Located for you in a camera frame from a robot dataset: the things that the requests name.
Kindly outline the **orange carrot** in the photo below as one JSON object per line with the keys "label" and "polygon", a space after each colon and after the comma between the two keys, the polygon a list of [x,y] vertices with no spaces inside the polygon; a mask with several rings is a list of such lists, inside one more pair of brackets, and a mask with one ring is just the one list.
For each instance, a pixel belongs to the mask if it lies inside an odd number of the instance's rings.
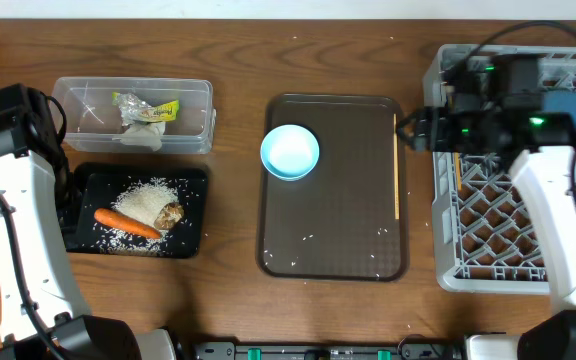
{"label": "orange carrot", "polygon": [[149,239],[161,238],[160,232],[155,228],[110,209],[97,209],[94,213],[94,219],[105,226],[112,227],[129,234],[138,235]]}

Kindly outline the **white rice pile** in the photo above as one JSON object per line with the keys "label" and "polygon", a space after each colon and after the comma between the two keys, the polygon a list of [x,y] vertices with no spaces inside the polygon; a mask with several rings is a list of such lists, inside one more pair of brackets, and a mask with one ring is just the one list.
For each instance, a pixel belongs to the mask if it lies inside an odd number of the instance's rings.
{"label": "white rice pile", "polygon": [[[88,195],[85,209],[89,216],[80,226],[87,232],[82,236],[88,242],[85,249],[112,255],[167,258],[189,258],[197,253],[199,216],[196,211],[201,208],[202,194],[192,180],[133,176],[115,184],[106,179],[97,182],[111,191],[106,199],[92,193]],[[129,234],[94,219],[95,211],[105,208],[155,228],[157,215],[171,202],[180,203],[185,214],[172,229],[158,230],[160,239]]]}

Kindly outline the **wooden chopstick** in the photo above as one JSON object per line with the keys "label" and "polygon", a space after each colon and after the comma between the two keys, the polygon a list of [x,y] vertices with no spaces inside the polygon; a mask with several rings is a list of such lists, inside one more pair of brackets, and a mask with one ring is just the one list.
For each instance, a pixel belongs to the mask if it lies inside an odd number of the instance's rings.
{"label": "wooden chopstick", "polygon": [[400,220],[400,194],[399,194],[399,157],[398,157],[398,136],[396,133],[397,115],[393,114],[393,178],[394,178],[394,210],[395,219]]}
{"label": "wooden chopstick", "polygon": [[457,192],[460,192],[462,190],[462,175],[461,175],[461,158],[459,153],[454,153],[454,165],[455,165],[456,188]]}

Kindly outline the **white napkin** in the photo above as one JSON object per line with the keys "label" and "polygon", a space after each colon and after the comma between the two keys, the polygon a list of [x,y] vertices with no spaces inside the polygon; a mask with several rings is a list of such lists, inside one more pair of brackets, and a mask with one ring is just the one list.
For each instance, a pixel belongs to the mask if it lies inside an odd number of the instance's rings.
{"label": "white napkin", "polygon": [[161,138],[165,129],[165,122],[134,123],[129,125],[117,139],[123,145],[148,147],[152,151],[158,151],[162,147]]}

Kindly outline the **yellow green snack wrapper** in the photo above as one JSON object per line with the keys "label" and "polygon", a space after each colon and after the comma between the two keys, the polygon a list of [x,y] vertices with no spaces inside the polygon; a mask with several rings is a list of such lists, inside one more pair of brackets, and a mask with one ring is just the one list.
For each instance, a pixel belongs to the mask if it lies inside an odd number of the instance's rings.
{"label": "yellow green snack wrapper", "polygon": [[134,123],[171,122],[180,110],[178,100],[151,106],[133,93],[112,93],[112,104],[117,106],[124,125]]}

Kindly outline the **brown food scrap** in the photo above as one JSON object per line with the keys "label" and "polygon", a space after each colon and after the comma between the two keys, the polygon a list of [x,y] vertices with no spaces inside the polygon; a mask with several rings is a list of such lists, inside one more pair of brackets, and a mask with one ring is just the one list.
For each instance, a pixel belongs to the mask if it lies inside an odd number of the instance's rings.
{"label": "brown food scrap", "polygon": [[170,230],[183,219],[184,214],[184,208],[180,203],[168,203],[161,209],[153,225],[157,230]]}

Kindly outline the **light blue plastic bowl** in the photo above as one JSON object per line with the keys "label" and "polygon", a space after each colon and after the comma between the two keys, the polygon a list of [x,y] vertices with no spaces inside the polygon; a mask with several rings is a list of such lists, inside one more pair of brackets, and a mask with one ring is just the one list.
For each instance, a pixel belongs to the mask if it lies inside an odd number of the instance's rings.
{"label": "light blue plastic bowl", "polygon": [[315,135],[305,127],[286,124],[269,131],[260,146],[263,167],[283,181],[297,181],[317,165],[320,146]]}

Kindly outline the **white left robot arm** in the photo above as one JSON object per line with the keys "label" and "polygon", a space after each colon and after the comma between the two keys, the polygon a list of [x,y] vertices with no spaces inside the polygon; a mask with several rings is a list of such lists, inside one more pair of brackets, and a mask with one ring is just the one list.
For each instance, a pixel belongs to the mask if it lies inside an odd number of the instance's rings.
{"label": "white left robot arm", "polygon": [[57,220],[55,175],[26,136],[0,131],[0,359],[174,359],[165,329],[92,315]]}

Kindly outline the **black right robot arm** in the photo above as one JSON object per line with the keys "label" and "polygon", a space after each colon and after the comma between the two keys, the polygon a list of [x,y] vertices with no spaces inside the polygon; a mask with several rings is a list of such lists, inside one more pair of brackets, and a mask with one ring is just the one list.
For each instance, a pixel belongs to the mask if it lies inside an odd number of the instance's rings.
{"label": "black right robot arm", "polygon": [[494,153],[523,200],[541,248],[552,316],[516,336],[472,335],[467,359],[576,360],[576,127],[564,113],[426,107],[396,124],[416,151]]}

